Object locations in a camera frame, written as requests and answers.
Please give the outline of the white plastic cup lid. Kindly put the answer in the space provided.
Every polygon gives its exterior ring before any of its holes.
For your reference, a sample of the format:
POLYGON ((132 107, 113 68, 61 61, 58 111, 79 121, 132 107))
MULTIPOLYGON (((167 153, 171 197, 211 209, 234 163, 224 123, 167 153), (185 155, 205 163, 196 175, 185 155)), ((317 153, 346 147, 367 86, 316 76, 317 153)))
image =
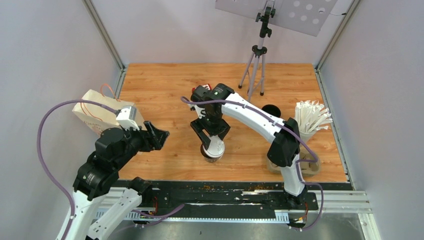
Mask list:
POLYGON ((213 137, 210 140, 209 147, 203 146, 205 155, 212 159, 220 159, 225 152, 225 143, 219 137, 213 137))

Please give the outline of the brown coffee cup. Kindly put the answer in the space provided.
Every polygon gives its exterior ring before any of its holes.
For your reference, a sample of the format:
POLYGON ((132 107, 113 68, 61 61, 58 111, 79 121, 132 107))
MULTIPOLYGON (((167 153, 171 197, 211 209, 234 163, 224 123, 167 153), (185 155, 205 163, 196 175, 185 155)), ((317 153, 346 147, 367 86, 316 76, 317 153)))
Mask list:
POLYGON ((208 163, 214 163, 222 158, 222 157, 210 157, 209 155, 207 155, 203 145, 200 146, 200 153, 203 156, 204 160, 208 163))

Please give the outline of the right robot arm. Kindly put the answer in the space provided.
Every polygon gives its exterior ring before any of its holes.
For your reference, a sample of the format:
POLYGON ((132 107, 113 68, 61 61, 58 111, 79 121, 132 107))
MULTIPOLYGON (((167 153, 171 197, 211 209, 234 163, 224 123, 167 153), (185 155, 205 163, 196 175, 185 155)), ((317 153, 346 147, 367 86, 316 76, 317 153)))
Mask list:
POLYGON ((197 119, 190 126, 201 140, 200 152, 206 159, 216 161, 224 155, 224 138, 230 126, 223 116, 234 118, 270 143, 267 158, 280 169, 287 193, 286 204, 298 209, 305 203, 305 183, 296 165, 301 138, 298 123, 293 118, 284 120, 273 116, 223 83, 213 89, 199 85, 190 98, 181 97, 181 101, 197 113, 197 119))

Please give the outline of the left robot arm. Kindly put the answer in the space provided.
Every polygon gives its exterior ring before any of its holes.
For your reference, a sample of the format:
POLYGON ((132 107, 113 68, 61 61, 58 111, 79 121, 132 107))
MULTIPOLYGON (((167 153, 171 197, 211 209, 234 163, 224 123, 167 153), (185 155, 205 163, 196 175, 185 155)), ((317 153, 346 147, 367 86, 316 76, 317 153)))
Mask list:
POLYGON ((73 183, 70 223, 59 232, 62 240, 105 240, 125 216, 138 206, 149 206, 153 201, 153 185, 135 177, 124 189, 119 200, 93 223, 99 206, 111 187, 119 179, 119 171, 138 152, 159 151, 169 131, 156 128, 144 121, 145 130, 131 126, 104 130, 95 142, 95 150, 77 171, 73 183))

